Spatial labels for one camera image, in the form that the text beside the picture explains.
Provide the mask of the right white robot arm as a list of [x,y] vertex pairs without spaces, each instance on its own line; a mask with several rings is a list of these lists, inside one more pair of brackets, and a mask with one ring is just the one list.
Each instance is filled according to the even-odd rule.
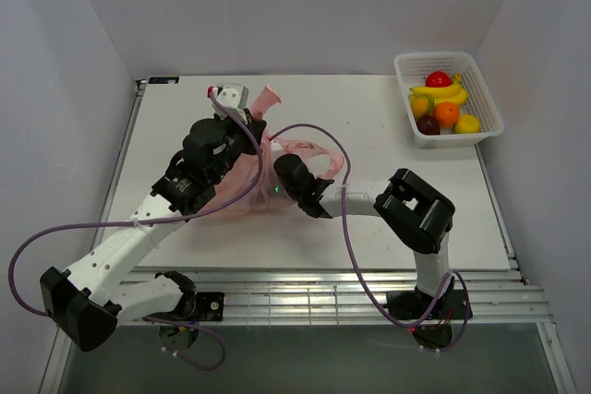
[[[386,181],[338,186],[315,177],[295,154],[284,154],[273,164],[283,189],[297,206],[315,219],[342,221],[345,244],[354,271],[369,300],[394,325],[415,328],[425,320],[472,318],[466,292],[454,289],[448,243],[454,204],[417,174],[399,169]],[[416,286],[410,292],[387,294],[381,304],[371,293],[356,262],[345,226],[349,216],[383,220],[413,252]]]

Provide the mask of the red fake apple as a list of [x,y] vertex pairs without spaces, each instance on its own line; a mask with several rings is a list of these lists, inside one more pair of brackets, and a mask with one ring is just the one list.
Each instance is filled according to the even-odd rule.
[[429,88],[446,88],[451,84],[452,78],[443,71],[434,71],[425,79],[425,86]]

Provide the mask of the pink plastic bag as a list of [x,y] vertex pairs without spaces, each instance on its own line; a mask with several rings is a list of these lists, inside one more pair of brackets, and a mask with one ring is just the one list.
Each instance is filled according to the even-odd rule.
[[262,157],[243,154],[232,170],[215,186],[215,196],[204,209],[213,217],[237,217],[248,213],[269,212],[295,204],[282,190],[273,163],[284,154],[295,154],[309,167],[310,160],[321,157],[328,168],[318,175],[333,179],[344,166],[344,155],[307,140],[274,137],[264,130],[260,142]]

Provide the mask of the orange fake tangerine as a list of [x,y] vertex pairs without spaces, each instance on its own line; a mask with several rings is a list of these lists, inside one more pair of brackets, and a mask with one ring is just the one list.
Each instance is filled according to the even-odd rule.
[[460,117],[460,108],[453,102],[444,101],[434,107],[433,117],[440,127],[453,127]]

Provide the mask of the dark purple fake fruit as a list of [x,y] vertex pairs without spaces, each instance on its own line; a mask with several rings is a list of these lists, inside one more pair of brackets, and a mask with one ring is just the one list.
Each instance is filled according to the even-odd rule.
[[432,115],[424,115],[416,121],[418,131],[426,136],[437,136],[440,134],[440,124]]

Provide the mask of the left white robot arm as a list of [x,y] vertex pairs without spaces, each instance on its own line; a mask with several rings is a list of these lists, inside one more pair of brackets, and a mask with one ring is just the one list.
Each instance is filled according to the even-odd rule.
[[177,271],[125,287],[123,279],[167,236],[184,227],[215,196],[243,154],[259,147],[266,122],[249,116],[244,126],[229,117],[197,121],[163,177],[125,227],[114,231],[66,270],[40,278],[47,315],[83,352],[101,346],[120,324],[145,316],[188,321],[196,315],[197,290]]

